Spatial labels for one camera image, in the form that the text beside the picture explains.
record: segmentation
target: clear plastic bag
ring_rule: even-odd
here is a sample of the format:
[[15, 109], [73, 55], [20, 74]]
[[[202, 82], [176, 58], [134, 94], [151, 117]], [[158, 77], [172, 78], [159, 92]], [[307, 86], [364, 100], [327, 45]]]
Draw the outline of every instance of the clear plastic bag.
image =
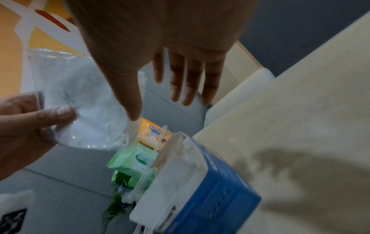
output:
[[[137, 142], [139, 123], [128, 119], [94, 60], [78, 54], [28, 49], [39, 109], [71, 106], [73, 123], [45, 129], [47, 137], [76, 148], [119, 150]], [[146, 77], [138, 73], [141, 98]]]

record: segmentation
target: qr code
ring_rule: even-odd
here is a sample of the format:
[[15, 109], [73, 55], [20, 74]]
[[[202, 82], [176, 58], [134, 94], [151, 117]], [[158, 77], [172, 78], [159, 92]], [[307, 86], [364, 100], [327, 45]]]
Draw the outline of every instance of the qr code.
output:
[[27, 209], [4, 214], [0, 222], [0, 234], [15, 234], [20, 232]]

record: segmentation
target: tissue box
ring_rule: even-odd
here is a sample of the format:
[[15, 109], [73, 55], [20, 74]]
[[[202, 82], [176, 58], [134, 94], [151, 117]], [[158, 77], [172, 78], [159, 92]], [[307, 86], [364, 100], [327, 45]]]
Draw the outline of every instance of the tissue box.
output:
[[224, 160], [175, 134], [153, 164], [160, 170], [130, 220], [165, 234], [233, 234], [261, 197]]

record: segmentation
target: gray floor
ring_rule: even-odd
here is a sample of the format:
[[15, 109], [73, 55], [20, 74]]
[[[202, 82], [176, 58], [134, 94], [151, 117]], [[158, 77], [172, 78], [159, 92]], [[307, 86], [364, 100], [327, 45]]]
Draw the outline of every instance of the gray floor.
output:
[[[151, 67], [143, 69], [149, 79], [143, 117], [168, 125], [172, 132], [192, 136], [203, 128], [205, 113], [199, 98], [190, 107], [169, 100], [169, 72], [163, 85], [151, 79]], [[42, 159], [0, 183], [0, 194], [32, 189], [37, 193], [34, 209], [25, 223], [27, 234], [100, 233], [101, 213], [111, 201], [113, 171], [105, 165], [114, 152], [55, 147]], [[128, 216], [116, 219], [107, 234], [131, 234], [135, 224]]]

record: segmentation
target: table surface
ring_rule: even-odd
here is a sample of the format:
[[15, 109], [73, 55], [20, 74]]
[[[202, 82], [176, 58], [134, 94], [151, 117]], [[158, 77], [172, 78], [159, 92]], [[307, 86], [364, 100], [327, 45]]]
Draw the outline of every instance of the table surface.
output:
[[240, 233], [370, 233], [370, 13], [194, 138], [262, 195]]

